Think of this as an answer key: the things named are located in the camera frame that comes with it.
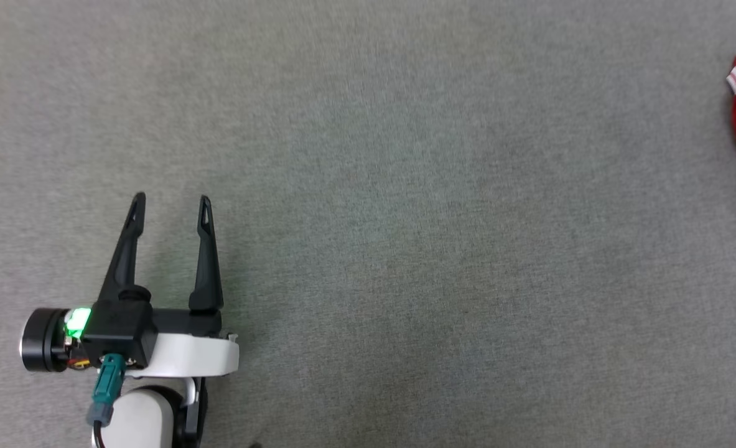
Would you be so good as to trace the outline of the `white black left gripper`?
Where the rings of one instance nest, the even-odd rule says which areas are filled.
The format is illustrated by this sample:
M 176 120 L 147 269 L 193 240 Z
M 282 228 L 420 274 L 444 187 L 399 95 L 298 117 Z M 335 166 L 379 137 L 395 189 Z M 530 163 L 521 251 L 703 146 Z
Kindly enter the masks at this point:
M 135 282 L 137 242 L 146 216 L 146 194 L 131 201 L 121 233 L 101 284 L 99 301 L 151 301 L 151 292 Z M 216 312 L 223 308 L 219 254 L 208 196 L 200 197 L 197 233 L 200 238 L 196 281 L 189 296 L 192 312 Z M 91 315 L 89 308 L 38 308 L 27 319 L 21 334 L 21 360 L 27 371 L 62 372 L 99 368 L 82 346 L 81 334 Z M 159 334 L 146 366 L 126 360 L 132 378 L 183 379 L 228 375 L 239 368 L 240 347 L 227 338 L 190 334 Z

